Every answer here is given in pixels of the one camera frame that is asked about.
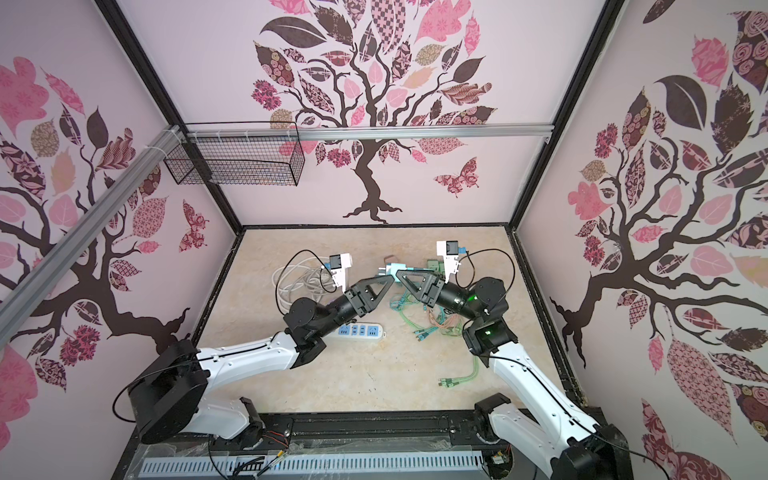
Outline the light teal charger plug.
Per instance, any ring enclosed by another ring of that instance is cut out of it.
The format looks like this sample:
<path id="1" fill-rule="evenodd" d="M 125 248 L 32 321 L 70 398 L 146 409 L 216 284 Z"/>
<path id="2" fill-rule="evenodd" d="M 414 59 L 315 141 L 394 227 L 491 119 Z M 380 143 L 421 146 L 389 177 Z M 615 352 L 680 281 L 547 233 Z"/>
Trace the light teal charger plug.
<path id="1" fill-rule="evenodd" d="M 390 262 L 384 267 L 384 273 L 393 278 L 397 278 L 397 273 L 400 271 L 407 271 L 409 267 L 404 263 Z"/>

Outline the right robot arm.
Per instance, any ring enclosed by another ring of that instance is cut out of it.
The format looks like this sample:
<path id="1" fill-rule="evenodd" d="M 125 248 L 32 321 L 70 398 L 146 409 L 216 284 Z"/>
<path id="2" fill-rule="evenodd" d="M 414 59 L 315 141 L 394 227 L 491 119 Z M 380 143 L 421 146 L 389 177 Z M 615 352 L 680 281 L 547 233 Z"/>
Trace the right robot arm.
<path id="1" fill-rule="evenodd" d="M 628 444 L 613 425 L 602 425 L 550 381 L 503 318 L 502 280 L 484 277 L 472 287 L 446 282 L 430 270 L 400 270 L 400 283 L 419 302 L 467 319 L 469 352 L 501 378 L 526 406 L 501 399 L 480 411 L 496 438 L 516 448 L 548 479 L 630 479 Z"/>

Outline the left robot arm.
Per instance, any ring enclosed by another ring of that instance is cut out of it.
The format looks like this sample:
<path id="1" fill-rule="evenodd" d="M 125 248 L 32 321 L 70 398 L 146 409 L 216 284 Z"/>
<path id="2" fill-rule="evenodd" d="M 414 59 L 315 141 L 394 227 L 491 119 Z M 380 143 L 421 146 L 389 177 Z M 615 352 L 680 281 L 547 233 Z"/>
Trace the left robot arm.
<path id="1" fill-rule="evenodd" d="M 285 329 L 265 339 L 202 349 L 188 339 L 169 345 L 126 389 L 140 442 L 180 433 L 255 436 L 263 423 L 252 400 L 218 402 L 214 391 L 311 363 L 326 336 L 374 312 L 394 282 L 389 275 L 360 280 L 327 305 L 302 297 L 284 314 Z"/>

